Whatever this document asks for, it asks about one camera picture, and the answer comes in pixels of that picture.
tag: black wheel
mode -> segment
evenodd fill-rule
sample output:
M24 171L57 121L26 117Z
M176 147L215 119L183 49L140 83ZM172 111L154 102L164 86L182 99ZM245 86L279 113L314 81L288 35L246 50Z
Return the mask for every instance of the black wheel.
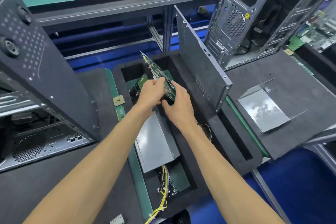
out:
M173 224L191 224L190 216L187 210L175 214L173 217Z

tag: person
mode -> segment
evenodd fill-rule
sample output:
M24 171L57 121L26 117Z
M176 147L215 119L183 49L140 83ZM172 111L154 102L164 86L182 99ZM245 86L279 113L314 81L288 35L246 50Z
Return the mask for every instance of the person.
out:
M283 224L275 211L245 182L196 124L187 90L176 88L173 106L160 99L165 79L144 83L138 102L111 133L36 206L24 224L91 224L111 191L152 108L162 104L194 153L204 180L229 224Z

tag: wire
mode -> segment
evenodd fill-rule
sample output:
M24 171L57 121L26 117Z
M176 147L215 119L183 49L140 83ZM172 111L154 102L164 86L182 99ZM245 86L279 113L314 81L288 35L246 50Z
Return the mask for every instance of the wire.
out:
M157 209L153 211L153 213L150 215L149 219L145 222L145 224L152 224L155 220L155 217L160 211L163 211L168 207L167 204L167 194L168 194L168 185L169 185L169 172L165 165L162 166L162 172L161 172L161 188L159 192L163 195L161 203Z

